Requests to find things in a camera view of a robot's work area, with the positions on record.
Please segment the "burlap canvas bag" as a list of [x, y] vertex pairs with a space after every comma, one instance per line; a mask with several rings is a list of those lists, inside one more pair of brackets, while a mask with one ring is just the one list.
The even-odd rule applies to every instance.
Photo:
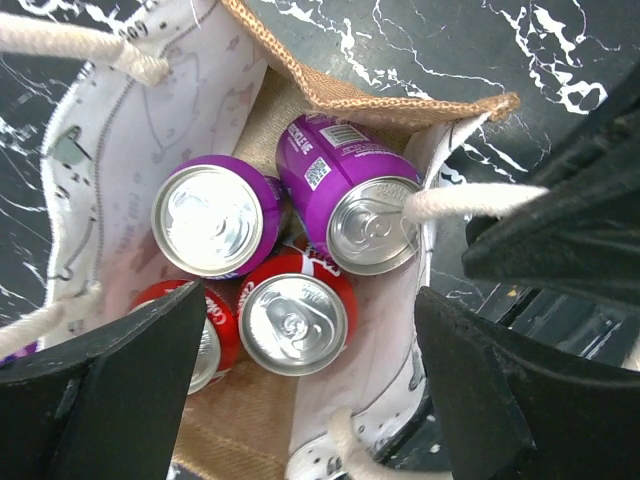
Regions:
[[[297, 60], [241, 1], [145, 1], [110, 33], [41, 11], [3, 13], [1, 49], [82, 62], [40, 150], [52, 236], [46, 296], [2, 328], [8, 363], [196, 281], [226, 293], [238, 321], [240, 287], [258, 266], [230, 279], [195, 276], [164, 256], [151, 228], [156, 194], [176, 167], [205, 155], [236, 157], [285, 190], [288, 221], [262, 263], [287, 247], [316, 252], [352, 284], [358, 325], [328, 367], [301, 377], [264, 369], [241, 341], [228, 374], [187, 391], [171, 462], [207, 479], [398, 478], [375, 455], [401, 435], [426, 389], [414, 301], [430, 281], [436, 219], [504, 215], [542, 194], [436, 181], [450, 154], [514, 110], [517, 95], [472, 103], [369, 95]], [[303, 114], [352, 123], [419, 171], [420, 190], [403, 209], [419, 247], [404, 265], [355, 275], [312, 246], [275, 160], [281, 134]]]

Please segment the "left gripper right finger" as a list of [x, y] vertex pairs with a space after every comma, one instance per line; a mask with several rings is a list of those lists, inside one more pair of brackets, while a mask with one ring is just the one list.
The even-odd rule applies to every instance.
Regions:
[[638, 478], [638, 373], [544, 345], [428, 287], [415, 314], [454, 478]]

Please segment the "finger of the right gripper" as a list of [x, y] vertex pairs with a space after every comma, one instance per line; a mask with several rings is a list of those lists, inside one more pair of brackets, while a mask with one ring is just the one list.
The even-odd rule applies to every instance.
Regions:
[[529, 177], [548, 193], [466, 229], [467, 277], [639, 307], [639, 77], [629, 75]]

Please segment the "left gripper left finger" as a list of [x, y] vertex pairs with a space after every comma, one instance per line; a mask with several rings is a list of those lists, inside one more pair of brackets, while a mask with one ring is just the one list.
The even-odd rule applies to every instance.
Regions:
[[204, 319], [204, 285], [191, 282], [2, 365], [2, 478], [165, 478]]

